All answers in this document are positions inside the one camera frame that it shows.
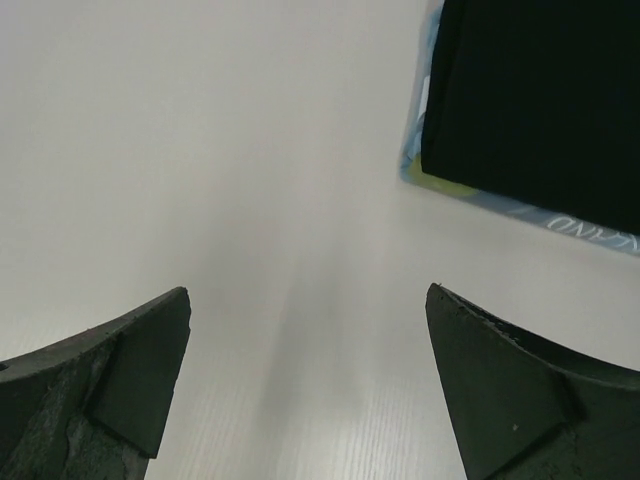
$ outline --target black cloth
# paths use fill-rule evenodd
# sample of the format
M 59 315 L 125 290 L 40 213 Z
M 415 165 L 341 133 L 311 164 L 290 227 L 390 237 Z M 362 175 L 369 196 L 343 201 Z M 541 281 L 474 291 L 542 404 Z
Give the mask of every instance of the black cloth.
M 422 169 L 640 234 L 640 2 L 446 0 Z

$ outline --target white table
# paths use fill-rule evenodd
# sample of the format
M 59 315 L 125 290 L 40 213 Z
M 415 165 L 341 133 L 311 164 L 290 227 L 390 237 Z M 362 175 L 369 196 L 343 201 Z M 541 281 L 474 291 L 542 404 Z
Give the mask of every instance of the white table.
M 397 179 L 424 10 L 2 2 L 0 357 L 187 286 L 150 480 L 462 480 L 431 282 L 640 369 L 639 260 Z

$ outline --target blue edge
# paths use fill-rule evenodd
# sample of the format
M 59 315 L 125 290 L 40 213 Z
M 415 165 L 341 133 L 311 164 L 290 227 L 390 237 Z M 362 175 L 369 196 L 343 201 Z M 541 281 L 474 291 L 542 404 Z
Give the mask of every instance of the blue edge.
M 422 75 L 417 79 L 414 91 L 415 111 L 418 111 L 420 103 L 420 93 L 425 78 L 431 71 L 431 57 L 440 24 L 440 14 L 442 6 L 438 7 L 428 18 L 426 28 L 426 49 L 421 55 L 426 55 Z M 401 178 L 412 184 L 417 182 L 409 174 L 409 167 L 421 150 L 422 129 L 424 126 L 424 114 L 420 115 L 409 129 L 409 137 L 404 145 L 402 160 L 400 162 Z M 548 230 L 562 233 L 571 237 L 580 238 L 590 243 L 602 245 L 610 249 L 640 256 L 640 246 L 638 237 L 624 232 L 612 230 L 593 223 L 579 220 L 570 215 L 552 212 L 526 203 L 495 195 L 483 191 L 467 196 L 455 196 L 464 202 L 485 208 L 487 210 L 500 213 L 509 217 L 539 225 Z

